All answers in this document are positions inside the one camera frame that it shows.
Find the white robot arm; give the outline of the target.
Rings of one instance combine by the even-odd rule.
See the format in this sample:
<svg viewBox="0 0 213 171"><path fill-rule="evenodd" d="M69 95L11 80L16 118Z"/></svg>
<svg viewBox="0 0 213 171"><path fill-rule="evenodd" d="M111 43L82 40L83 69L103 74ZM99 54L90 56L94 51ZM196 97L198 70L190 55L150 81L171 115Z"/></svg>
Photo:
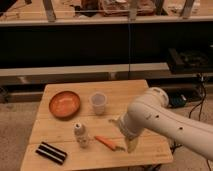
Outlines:
<svg viewBox="0 0 213 171"><path fill-rule="evenodd" d="M149 129L213 161L213 125L175 114L167 109L168 103L168 95L163 89L148 88L118 118L120 132L133 140L144 129Z"/></svg>

